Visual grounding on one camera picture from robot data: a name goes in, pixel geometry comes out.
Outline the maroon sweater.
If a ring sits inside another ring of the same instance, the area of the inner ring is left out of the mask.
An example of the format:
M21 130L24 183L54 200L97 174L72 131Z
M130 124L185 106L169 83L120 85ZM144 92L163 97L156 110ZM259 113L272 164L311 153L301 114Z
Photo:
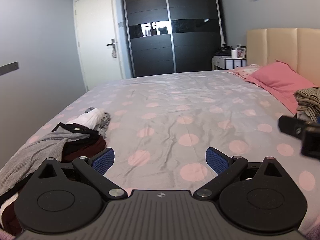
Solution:
M62 150L62 162L70 163L75 158L85 155L89 158L106 148L106 141L102 136L95 139L87 138L65 143ZM22 231L17 220L14 202L32 175L27 175L12 189L1 195L1 239L12 238Z

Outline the striped olive folded garment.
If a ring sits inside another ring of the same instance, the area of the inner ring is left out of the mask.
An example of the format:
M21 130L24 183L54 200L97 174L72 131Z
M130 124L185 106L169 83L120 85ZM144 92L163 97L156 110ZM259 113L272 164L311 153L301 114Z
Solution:
M319 87L297 90L294 97L298 103L297 112L304 113L310 120L317 122L320 112Z

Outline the beige padded headboard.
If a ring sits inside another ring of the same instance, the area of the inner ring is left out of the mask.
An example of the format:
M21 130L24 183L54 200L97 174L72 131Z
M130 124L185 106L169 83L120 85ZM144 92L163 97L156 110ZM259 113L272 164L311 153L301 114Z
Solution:
M248 64L265 66L281 61L319 86L319 29L252 29L247 31L246 41Z

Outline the black sliding wardrobe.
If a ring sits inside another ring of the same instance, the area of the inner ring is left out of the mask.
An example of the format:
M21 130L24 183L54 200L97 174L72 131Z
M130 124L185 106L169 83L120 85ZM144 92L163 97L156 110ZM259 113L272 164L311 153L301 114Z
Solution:
M123 0L133 77L212 69L223 44L220 0Z

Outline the pink dotted bed sheet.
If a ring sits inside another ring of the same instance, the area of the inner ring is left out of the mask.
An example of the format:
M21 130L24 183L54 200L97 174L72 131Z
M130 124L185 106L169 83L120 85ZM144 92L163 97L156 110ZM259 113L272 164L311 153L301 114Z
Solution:
M256 162L273 156L308 202L301 233L319 226L319 161L279 131L278 119L290 111L266 90L223 70L114 81L69 103L25 146L89 108L111 116L106 141L116 157L106 176L124 189L195 191L215 177L205 161L209 147Z

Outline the white paper roll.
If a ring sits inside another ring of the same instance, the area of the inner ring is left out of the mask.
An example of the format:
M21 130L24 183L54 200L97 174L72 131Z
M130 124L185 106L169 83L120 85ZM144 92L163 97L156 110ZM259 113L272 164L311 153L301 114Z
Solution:
M237 49L231 50L231 58L232 59L237 59L238 58L238 50Z

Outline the white door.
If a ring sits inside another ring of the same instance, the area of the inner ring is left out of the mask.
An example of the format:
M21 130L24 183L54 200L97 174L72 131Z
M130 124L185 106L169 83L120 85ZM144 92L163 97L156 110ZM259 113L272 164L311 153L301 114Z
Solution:
M87 90L123 79L114 0L74 0L80 67Z

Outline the grey black raglan shirt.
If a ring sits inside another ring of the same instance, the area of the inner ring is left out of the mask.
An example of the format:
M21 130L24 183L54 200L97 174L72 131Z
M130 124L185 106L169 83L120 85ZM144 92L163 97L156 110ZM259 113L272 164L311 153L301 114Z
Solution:
M88 139L99 132L79 124L59 123L52 132L16 152L1 169L1 195L36 171L46 158L62 160L63 147L68 142Z

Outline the floral pink pillow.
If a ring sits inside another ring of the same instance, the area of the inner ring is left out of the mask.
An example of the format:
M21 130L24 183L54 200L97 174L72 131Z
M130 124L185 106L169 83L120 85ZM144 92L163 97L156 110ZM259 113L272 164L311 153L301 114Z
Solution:
M237 67L237 68L228 70L228 73L238 76L243 80L246 80L250 75L252 75L254 72L259 70L260 68L261 66L259 65L250 64L249 66Z

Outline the photo frame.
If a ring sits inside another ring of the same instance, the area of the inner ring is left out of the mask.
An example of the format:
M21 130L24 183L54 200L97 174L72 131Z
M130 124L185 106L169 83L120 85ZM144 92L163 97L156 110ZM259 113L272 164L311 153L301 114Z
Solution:
M245 59L246 58L246 48L237 48L237 58L239 59Z

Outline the white knit garment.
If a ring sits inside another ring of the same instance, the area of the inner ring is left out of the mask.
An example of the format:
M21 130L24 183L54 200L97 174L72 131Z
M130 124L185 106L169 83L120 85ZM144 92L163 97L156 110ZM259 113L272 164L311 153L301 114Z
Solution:
M78 124L89 129L94 129L103 119L105 112L98 108L93 108L75 119L69 120L67 124Z

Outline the grey checked garment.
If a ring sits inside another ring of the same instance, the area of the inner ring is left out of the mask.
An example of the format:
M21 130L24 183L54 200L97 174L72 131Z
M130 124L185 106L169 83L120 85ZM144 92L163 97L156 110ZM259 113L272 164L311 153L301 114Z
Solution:
M92 109L93 107L89 107L88 109L85 110L85 112L89 112ZM110 113L105 112L101 122L94 128L94 130L96 130L104 139L107 138L106 133L107 133L110 122L111 122L111 115Z

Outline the black bag on table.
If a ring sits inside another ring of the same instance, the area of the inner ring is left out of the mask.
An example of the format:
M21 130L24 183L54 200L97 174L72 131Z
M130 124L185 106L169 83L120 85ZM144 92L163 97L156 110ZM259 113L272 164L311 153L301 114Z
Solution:
M233 47L224 44L221 48L214 52L214 56L231 56Z

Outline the white bedside table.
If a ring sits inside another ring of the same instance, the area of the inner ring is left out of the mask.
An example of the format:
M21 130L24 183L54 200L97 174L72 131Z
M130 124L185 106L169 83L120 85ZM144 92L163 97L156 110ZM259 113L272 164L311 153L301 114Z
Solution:
M213 70L232 70L247 66L246 59L231 58L230 56L214 56L212 58Z

